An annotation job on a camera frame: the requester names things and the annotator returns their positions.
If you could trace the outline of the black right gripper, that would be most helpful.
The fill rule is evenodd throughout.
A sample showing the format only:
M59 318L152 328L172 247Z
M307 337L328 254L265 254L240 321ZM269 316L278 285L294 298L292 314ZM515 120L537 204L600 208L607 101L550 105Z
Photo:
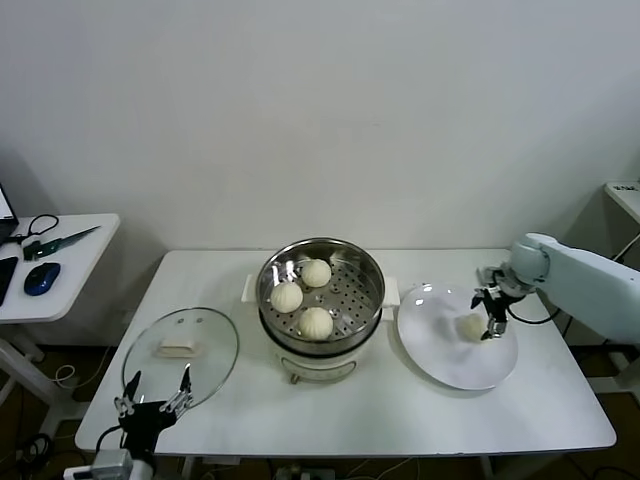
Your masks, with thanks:
M501 338L506 332L508 300L509 298L503 295L497 284L485 285L481 288L481 292L473 296L470 308L475 309L484 304L490 317L487 329L481 335L482 341Z

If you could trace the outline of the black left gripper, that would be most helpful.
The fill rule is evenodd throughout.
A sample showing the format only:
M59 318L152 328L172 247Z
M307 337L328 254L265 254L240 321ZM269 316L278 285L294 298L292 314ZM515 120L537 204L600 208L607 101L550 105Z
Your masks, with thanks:
M177 421L193 402L191 364L187 363L178 390L164 403L137 403L135 394L142 372L138 370L125 385L120 397L114 399L118 421L125 432L124 448L131 453L154 453L160 434Z

